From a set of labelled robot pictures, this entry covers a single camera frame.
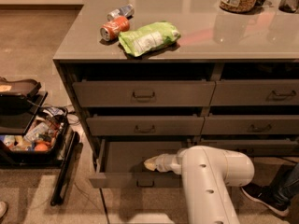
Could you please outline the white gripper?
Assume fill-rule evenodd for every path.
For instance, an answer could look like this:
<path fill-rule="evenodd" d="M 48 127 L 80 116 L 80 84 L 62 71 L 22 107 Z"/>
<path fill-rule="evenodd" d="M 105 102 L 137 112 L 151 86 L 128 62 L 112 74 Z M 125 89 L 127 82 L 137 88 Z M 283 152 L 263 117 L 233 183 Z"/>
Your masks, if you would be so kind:
<path fill-rule="evenodd" d="M 173 172 L 181 173 L 181 165 L 178 163 L 175 154 L 162 154 L 158 157 L 152 157 L 144 161 L 144 166 L 150 171 L 159 171 L 162 173 Z"/>

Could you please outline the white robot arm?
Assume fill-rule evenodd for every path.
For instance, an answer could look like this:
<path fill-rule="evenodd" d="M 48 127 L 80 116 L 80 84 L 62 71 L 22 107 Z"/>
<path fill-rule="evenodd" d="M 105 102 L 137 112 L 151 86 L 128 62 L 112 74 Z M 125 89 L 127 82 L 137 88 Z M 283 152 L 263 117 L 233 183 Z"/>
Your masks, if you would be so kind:
<path fill-rule="evenodd" d="M 149 158 L 144 165 L 181 176 L 189 224 L 240 224 L 227 189 L 246 186 L 253 179 L 254 165 L 247 155 L 195 146 Z"/>

